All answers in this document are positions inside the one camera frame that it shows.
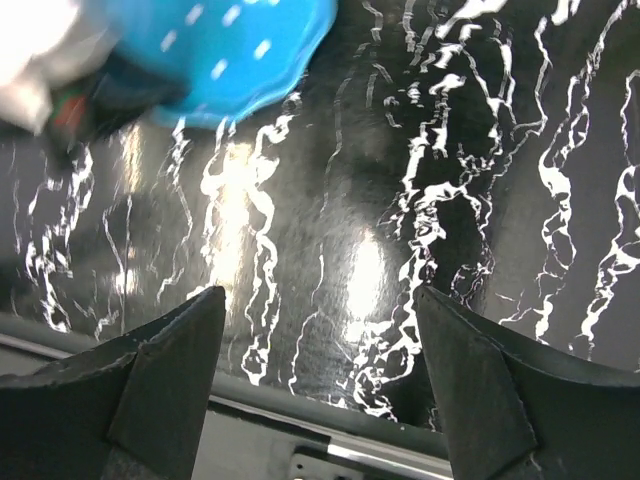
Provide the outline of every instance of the glossy surface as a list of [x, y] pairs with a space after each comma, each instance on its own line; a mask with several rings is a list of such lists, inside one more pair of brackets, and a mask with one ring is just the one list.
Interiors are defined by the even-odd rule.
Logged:
[[296, 91], [237, 125], [141, 121], [73, 177], [3, 140], [4, 308], [109, 338], [223, 285], [221, 371], [426, 428], [425, 282], [638, 369], [636, 4], [340, 7]]
[[183, 101], [153, 118], [215, 128], [282, 100], [296, 86], [335, 18], [336, 0], [107, 0], [118, 46], [160, 73], [186, 77]]

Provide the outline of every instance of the blue plastic basket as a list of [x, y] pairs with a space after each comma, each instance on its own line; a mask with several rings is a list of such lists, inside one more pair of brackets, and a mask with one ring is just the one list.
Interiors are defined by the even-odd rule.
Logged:
[[103, 0], [142, 66], [187, 77], [190, 95], [153, 118], [215, 128], [284, 98], [336, 15], [336, 0]]

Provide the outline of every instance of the blurry white object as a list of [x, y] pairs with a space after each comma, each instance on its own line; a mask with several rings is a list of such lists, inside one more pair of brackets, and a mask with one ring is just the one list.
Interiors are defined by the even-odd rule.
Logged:
[[84, 0], [0, 0], [0, 117], [40, 133], [49, 89], [106, 60], [115, 44], [107, 27]]

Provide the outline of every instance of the marble tabletop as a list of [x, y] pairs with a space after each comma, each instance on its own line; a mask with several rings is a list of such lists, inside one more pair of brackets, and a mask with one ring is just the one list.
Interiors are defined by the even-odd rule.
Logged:
[[0, 307], [108, 339], [222, 285], [219, 371], [425, 428], [423, 284], [635, 371], [639, 22], [627, 0], [342, 0], [296, 90], [237, 125], [143, 119], [73, 172], [5, 134]]

